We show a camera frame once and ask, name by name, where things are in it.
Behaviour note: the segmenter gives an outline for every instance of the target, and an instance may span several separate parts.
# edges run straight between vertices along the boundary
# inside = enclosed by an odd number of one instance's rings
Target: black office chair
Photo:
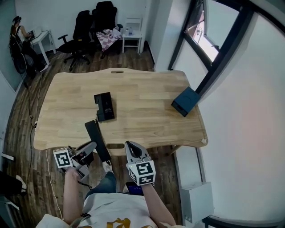
[[[96,5],[96,8],[92,10],[92,15],[94,19],[94,28],[91,28],[90,32],[92,35],[92,39],[96,43],[100,43],[97,39],[96,32],[101,32],[104,29],[111,29],[116,27],[115,25],[115,18],[117,14],[117,8],[113,6],[113,3],[111,1],[105,1],[105,2],[98,2]],[[121,31],[121,28],[123,27],[121,24],[117,24],[119,31]],[[111,49],[114,49],[116,47],[115,44],[113,44],[111,47],[109,47],[105,52],[103,52],[101,59],[103,59],[106,55],[106,52],[109,52]]]
[[[72,53],[72,56],[66,58],[64,63],[67,60],[73,59],[69,70],[72,70],[72,66],[74,65],[77,59],[83,59],[87,61],[87,64],[90,64],[90,61],[84,57],[84,53],[82,50],[88,45],[91,41],[89,36],[89,30],[91,25],[93,24],[93,16],[89,14],[89,10],[81,11],[76,18],[76,25],[73,33],[73,40],[66,41],[66,36],[63,35],[58,40],[63,39],[64,44],[59,47],[59,50],[63,53]]]

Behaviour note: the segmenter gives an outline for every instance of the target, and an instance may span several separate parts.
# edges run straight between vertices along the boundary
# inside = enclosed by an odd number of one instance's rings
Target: gold print on shirt
[[[114,223],[120,223],[117,227],[114,227]],[[125,218],[121,220],[120,218],[117,218],[114,222],[107,222],[107,228],[130,228],[130,220],[128,218]],[[152,226],[144,226],[142,228],[152,228]]]

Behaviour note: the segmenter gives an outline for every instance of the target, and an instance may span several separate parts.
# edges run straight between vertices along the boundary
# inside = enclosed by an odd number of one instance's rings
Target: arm
[[[151,184],[142,185],[142,191],[147,202],[147,208],[150,213],[151,219],[159,228],[164,226],[160,223],[167,223],[171,226],[175,226],[175,220],[166,206],[161,201],[155,188]]]
[[[65,174],[63,192],[63,219],[71,224],[82,214],[83,205],[79,198],[78,173],[75,168],[68,168]]]
[[[25,30],[24,26],[21,26],[20,29],[21,29],[21,31],[22,31],[22,33],[23,33],[23,35],[24,35],[24,37],[25,37],[26,39],[32,37],[31,34],[27,34],[27,33],[26,33],[26,30]]]

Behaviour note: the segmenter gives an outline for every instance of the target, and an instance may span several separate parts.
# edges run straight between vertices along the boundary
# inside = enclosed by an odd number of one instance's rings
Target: white desk
[[[132,39],[138,39],[138,46],[135,45],[125,45],[125,38],[132,38]],[[131,47],[131,48],[138,48],[138,53],[139,53],[139,47],[141,45],[141,39],[142,39],[142,32],[141,31],[133,31],[132,35],[126,35],[123,34],[123,47],[122,47],[122,52],[124,53],[125,47]]]
[[[45,58],[45,62],[46,62],[47,65],[49,65],[50,63],[49,63],[48,57],[47,57],[46,54],[45,54],[45,49],[44,49],[43,44],[41,43],[41,41],[42,41],[48,34],[49,34],[48,31],[43,31],[43,32],[41,33],[41,35],[39,35],[37,38],[34,38],[34,39],[31,40],[31,45],[39,44],[39,47],[40,47],[40,49],[41,49],[41,53],[43,54],[43,56],[44,56],[44,58]],[[49,37],[49,42],[50,42],[50,44],[51,44],[52,47],[53,47],[53,53],[56,54],[57,52],[56,52],[56,50],[55,50],[55,45],[54,45],[54,41],[53,41],[53,37],[52,37],[52,36]]]

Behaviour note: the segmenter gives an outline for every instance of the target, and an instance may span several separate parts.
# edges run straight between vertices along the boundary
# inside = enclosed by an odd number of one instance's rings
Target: blue jeans
[[[116,183],[117,181],[114,173],[107,172],[100,183],[87,193],[85,199],[93,193],[116,193]]]

